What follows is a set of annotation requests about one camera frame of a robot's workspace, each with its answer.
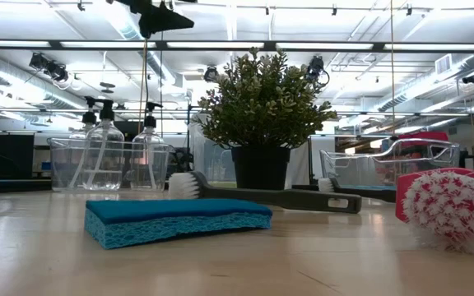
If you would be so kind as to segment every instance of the leaves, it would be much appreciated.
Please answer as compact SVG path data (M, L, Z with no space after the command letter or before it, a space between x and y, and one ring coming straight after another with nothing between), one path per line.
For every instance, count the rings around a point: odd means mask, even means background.
M296 148L323 122L335 118L328 102L314 105L323 85L304 78L307 67L288 67L286 53L258 57L258 49L235 58L199 106L210 115L204 135L219 146L284 146Z

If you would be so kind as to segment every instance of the table surface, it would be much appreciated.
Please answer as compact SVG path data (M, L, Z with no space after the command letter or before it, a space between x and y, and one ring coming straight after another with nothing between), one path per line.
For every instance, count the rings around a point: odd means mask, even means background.
M0 295L474 295L474 257L419 247L394 206L358 215L272 208L272 229L103 250L85 200L0 194Z

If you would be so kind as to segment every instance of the gray brush handle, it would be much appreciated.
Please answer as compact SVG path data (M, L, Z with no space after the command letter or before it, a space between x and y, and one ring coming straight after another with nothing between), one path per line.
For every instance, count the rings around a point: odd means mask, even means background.
M198 198L229 198L253 201L264 205L280 206L288 210L318 210L357 214L361 210L361 197L353 194L313 192L308 190L258 190L221 188L210 185L200 172L190 172L198 182ZM346 207L330 206L329 200L346 200Z

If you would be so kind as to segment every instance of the potted plant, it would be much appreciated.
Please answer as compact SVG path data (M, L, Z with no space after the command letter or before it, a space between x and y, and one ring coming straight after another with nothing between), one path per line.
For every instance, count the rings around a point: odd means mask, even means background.
M328 102L314 105L324 87L307 77L307 67L288 67L286 53L236 58L199 105L204 135L231 148L237 187L283 189L290 150L303 145L323 122L335 118Z

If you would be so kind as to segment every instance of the clear plastic bin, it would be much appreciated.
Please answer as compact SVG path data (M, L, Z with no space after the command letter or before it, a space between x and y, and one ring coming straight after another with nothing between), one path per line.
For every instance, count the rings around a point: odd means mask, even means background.
M207 139L200 125L189 125L192 142L194 169L203 173L207 181L218 187L236 187L234 162L231 150L222 149L214 141Z
M122 182L134 181L136 175L138 182L147 178L152 185L149 165L142 163L147 160L152 161L155 179L155 186L149 189L164 190L172 149L169 145L158 144L149 149L143 143L57 138L49 139L49 144L54 191L115 191ZM134 169L129 161L132 156L141 156L137 157L140 165Z
M395 141L385 152L347 155L319 151L323 176L342 187L394 189L400 175L430 169L458 167L459 145L430 139Z
M131 189L163 191L168 159L173 151L173 146L167 144L133 143L131 168L127 176Z

